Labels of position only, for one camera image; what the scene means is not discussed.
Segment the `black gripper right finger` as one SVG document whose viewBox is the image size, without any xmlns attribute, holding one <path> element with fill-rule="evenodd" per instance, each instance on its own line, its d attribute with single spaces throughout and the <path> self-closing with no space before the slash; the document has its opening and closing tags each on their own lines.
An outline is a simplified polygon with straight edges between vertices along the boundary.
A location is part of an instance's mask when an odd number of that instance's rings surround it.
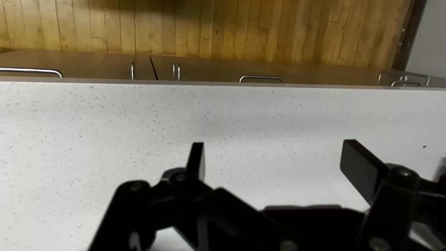
<svg viewBox="0 0 446 251">
<path fill-rule="evenodd" d="M 359 231 L 366 251 L 445 251 L 446 179 L 385 164 L 357 140 L 345 140 L 341 171 L 369 203 Z"/>
</svg>

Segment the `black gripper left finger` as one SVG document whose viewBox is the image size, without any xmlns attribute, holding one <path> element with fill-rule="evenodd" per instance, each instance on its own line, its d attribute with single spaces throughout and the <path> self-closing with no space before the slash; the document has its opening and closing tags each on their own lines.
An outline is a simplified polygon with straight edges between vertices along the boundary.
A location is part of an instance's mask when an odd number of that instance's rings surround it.
<svg viewBox="0 0 446 251">
<path fill-rule="evenodd" d="M 185 168 L 169 169 L 153 187 L 146 180 L 118 187 L 88 251 L 150 251 L 157 233 L 173 228 L 194 251 L 219 251 L 219 231 L 203 200 L 206 144 L 194 143 Z"/>
</svg>

